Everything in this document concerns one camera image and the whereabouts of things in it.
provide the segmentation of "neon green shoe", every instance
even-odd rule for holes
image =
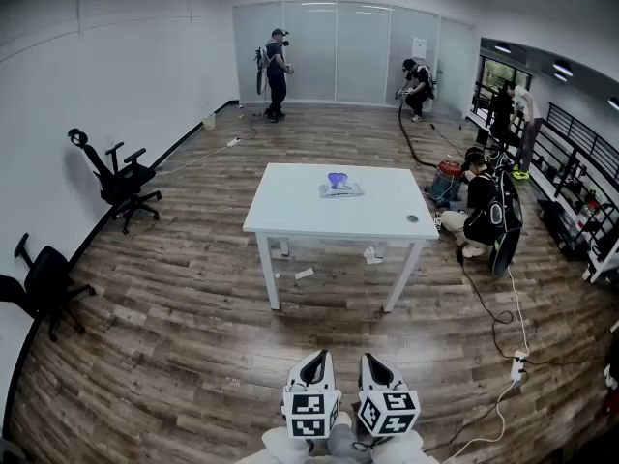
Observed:
[[[530,179],[529,172],[521,172],[520,170],[515,171],[512,174],[512,177],[518,179],[519,181],[528,181]]]

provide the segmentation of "purple object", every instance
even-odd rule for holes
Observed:
[[[346,174],[329,174],[329,182],[331,182],[331,189],[337,189],[340,184],[346,186],[348,182],[348,176]]]

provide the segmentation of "person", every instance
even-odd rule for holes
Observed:
[[[507,94],[514,99],[515,108],[514,115],[510,121],[510,126],[514,123],[518,112],[522,112],[524,116],[524,130],[522,131],[522,138],[520,139],[520,145],[516,151],[516,157],[514,158],[514,172],[512,175],[515,179],[527,180],[529,178],[529,165],[533,158],[533,147],[535,146],[535,140],[540,132],[542,126],[542,115],[540,115],[540,109],[535,103],[535,99],[526,89],[522,86],[507,88]]]
[[[513,82],[505,81],[492,102],[494,122],[490,127],[492,135],[501,142],[510,142],[510,119],[512,117],[512,97],[508,95],[508,89],[514,90]]]
[[[271,122],[278,122],[285,117],[281,111],[281,103],[286,98],[285,73],[292,73],[292,69],[283,60],[283,31],[276,29],[271,33],[271,41],[267,44],[267,79],[271,88],[271,105],[265,114]]]
[[[351,426],[350,416],[340,412],[327,441],[329,455],[322,457],[309,457],[310,446],[305,440],[290,439],[286,428],[274,428],[262,436],[266,449],[237,464],[438,464],[422,452],[424,441],[415,431],[364,449],[353,445],[358,440]]]
[[[456,236],[457,245],[462,247],[462,255],[472,258],[484,254],[498,237],[486,213],[488,203],[495,196],[495,184],[492,168],[482,153],[472,153],[466,160],[469,162],[469,171],[465,175],[470,179],[466,206],[470,216],[446,211],[441,216],[441,223]]]
[[[410,120],[420,122],[422,120],[424,102],[428,98],[434,98],[429,70],[427,66],[420,66],[412,58],[408,58],[402,64],[402,71],[406,73],[406,77],[398,93],[405,91],[413,79],[417,81],[415,89],[406,97],[406,103],[413,110],[413,116]]]

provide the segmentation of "black hose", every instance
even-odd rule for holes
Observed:
[[[433,163],[428,163],[427,161],[421,161],[417,157],[417,154],[415,153],[415,149],[413,148],[413,143],[410,142],[410,137],[408,137],[408,134],[406,133],[406,129],[404,128],[404,124],[402,123],[402,108],[403,107],[404,107],[404,98],[401,99],[401,102],[399,104],[398,121],[399,121],[399,128],[402,130],[402,134],[404,134],[404,137],[406,138],[406,142],[408,143],[408,147],[410,148],[410,154],[413,156],[415,161],[419,163],[420,165],[425,165],[425,166],[429,166],[432,168],[436,168],[436,165],[434,165]]]

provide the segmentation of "beige pants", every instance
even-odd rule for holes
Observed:
[[[463,215],[460,212],[448,211],[443,212],[443,215],[441,215],[441,223],[449,232],[456,236],[456,243],[458,246],[472,246],[486,250],[487,246],[485,244],[473,241],[472,239],[467,239],[464,235],[464,223],[467,218],[468,215]]]

